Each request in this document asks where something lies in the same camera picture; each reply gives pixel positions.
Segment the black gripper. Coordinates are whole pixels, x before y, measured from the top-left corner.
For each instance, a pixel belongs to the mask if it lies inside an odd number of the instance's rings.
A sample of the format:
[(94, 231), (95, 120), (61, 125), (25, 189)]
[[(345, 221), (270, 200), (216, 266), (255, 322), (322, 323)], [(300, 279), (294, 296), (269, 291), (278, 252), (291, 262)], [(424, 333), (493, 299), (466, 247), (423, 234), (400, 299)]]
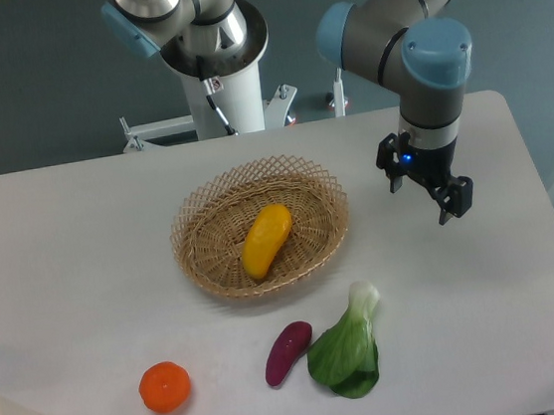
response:
[(404, 176), (426, 188), (440, 207), (439, 224), (461, 218), (472, 206), (473, 181), (469, 177), (452, 176), (456, 141), (440, 148), (425, 149), (412, 145), (408, 131), (390, 133), (378, 145), (376, 166), (382, 169), (396, 193)]

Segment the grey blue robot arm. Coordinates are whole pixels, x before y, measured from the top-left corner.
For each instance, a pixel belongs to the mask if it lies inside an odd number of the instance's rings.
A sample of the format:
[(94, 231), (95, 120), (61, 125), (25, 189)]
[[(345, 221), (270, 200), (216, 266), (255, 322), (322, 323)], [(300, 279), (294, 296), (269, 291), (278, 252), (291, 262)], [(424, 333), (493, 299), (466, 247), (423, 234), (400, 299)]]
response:
[[(392, 190), (411, 179), (441, 209), (461, 217), (472, 181), (451, 172), (472, 39), (441, 17), (451, 0), (335, 3), (321, 17), (318, 53), (400, 98), (399, 126), (378, 146), (376, 165)], [(133, 54), (160, 56), (186, 90), (200, 138), (264, 130), (275, 104), (261, 94), (259, 60), (268, 45), (260, 11), (245, 0), (107, 0), (110, 32)]]

